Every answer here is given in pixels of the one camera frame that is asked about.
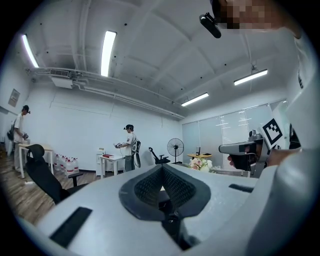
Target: white ceiling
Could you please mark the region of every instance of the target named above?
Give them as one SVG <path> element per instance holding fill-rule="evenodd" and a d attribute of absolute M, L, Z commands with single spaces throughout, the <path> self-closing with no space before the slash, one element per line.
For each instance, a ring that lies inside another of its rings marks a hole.
<path fill-rule="evenodd" d="M 44 70 L 80 70 L 91 87 L 130 94 L 180 115 L 202 104 L 209 107 L 210 98 L 187 108 L 178 104 L 205 92 L 217 99 L 221 94 L 236 95 L 237 90 L 250 93 L 268 85 L 285 86 L 295 63 L 295 46 L 287 31 L 245 37 L 223 30 L 216 39 L 199 22 L 206 12 L 212 13 L 209 0 L 48 0 L 21 33 L 27 34 Z M 109 83 L 104 83 L 91 78 L 99 77 L 108 30 L 117 37 Z M 16 51 L 31 68 L 21 41 Z M 251 73 L 250 56 L 259 70 L 269 69 L 268 77 L 236 88 L 233 81 Z"/>

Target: standing fan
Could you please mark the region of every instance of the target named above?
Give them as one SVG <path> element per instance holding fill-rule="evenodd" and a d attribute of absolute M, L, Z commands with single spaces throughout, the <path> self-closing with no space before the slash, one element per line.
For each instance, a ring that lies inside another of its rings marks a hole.
<path fill-rule="evenodd" d="M 177 157 L 185 150 L 184 143 L 178 138 L 171 139 L 166 148 L 168 149 L 169 154 L 174 157 L 175 164 L 177 163 Z"/>

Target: black office chair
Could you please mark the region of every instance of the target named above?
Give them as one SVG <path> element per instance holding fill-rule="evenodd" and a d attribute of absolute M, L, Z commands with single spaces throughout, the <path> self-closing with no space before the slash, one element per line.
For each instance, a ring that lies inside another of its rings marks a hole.
<path fill-rule="evenodd" d="M 163 158 L 164 154 L 160 155 L 160 159 L 159 159 L 159 158 L 156 156 L 156 154 L 154 153 L 154 150 L 153 150 L 152 147 L 149 147 L 149 151 L 153 154 L 156 165 L 167 164 L 167 163 L 170 163 L 170 162 L 171 162 L 171 161 L 168 159 L 169 156 L 166 156 L 166 157 Z"/>
<path fill-rule="evenodd" d="M 60 182 L 51 173 L 43 158 L 45 154 L 44 148 L 39 144 L 34 144 L 26 148 L 29 150 L 27 153 L 27 163 L 25 165 L 26 172 L 30 178 L 53 199 L 55 204 L 58 204 L 87 185 L 77 185 L 77 177 L 83 175 L 83 173 L 78 172 L 68 176 L 69 179 L 73 179 L 73 187 L 63 189 Z"/>

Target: flowers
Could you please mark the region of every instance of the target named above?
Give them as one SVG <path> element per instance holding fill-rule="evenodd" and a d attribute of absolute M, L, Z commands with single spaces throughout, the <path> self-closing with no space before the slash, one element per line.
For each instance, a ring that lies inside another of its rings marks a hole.
<path fill-rule="evenodd" d="M 209 172 L 213 165 L 212 161 L 210 160 L 206 160 L 204 158 L 194 158 L 190 160 L 189 167 L 194 170 Z"/>

